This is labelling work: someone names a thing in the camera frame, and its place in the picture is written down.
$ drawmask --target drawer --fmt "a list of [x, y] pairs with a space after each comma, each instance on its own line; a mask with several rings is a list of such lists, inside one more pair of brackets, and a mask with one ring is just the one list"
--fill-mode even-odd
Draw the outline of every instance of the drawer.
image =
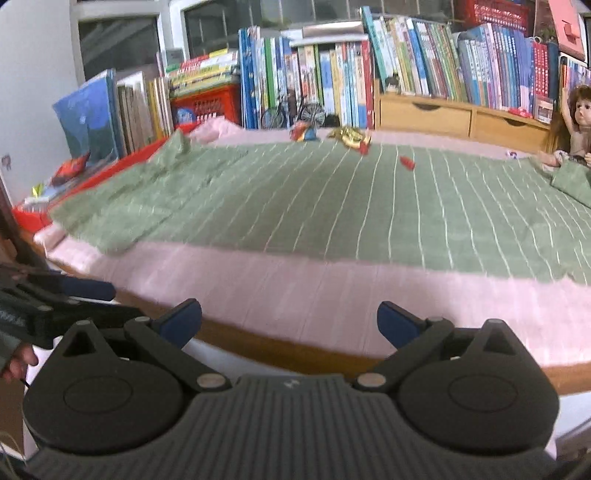
[[478, 112], [472, 128], [471, 137], [479, 142], [523, 152], [544, 151], [546, 147], [548, 130], [542, 126], [522, 122], [518, 118], [504, 118]]
[[381, 100], [380, 128], [468, 138], [472, 111], [448, 106]]

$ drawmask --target doll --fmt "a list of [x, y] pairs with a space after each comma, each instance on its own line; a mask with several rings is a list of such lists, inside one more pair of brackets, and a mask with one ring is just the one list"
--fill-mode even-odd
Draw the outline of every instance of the doll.
[[564, 150], [554, 154], [539, 152], [540, 161], [551, 167], [560, 167], [567, 160], [591, 167], [591, 86], [579, 85], [570, 95], [563, 88], [560, 113], [550, 137], [558, 138], [558, 147]]

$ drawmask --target doll's hair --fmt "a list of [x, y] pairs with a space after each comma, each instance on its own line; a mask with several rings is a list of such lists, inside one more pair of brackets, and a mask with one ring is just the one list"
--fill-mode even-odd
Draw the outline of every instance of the doll's hair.
[[[569, 93], [569, 112], [573, 125], [577, 125], [574, 113], [576, 112], [577, 102], [579, 100], [591, 101], [591, 86], [579, 85]], [[547, 151], [554, 150], [570, 151], [570, 133], [569, 129], [566, 128], [560, 110], [554, 112], [550, 132], [548, 133]]]

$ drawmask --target human hand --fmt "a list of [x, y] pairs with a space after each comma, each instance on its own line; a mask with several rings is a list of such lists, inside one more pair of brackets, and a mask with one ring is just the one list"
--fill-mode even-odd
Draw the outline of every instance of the human hand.
[[25, 376], [25, 366], [35, 366], [39, 363], [39, 359], [33, 351], [33, 347], [28, 343], [21, 343], [12, 354], [12, 358], [7, 363], [4, 370], [2, 370], [2, 379], [6, 383], [12, 380], [19, 380]]

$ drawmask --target window frame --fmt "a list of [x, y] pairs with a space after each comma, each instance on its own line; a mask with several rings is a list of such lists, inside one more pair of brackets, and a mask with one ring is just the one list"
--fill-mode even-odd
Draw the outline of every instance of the window frame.
[[77, 2], [70, 0], [70, 23], [72, 25], [72, 50], [76, 80], [85, 81], [82, 48], [78, 24], [86, 21], [114, 20], [115, 18], [154, 17], [158, 30], [160, 51], [173, 48], [173, 33], [168, 0], [93, 0]]

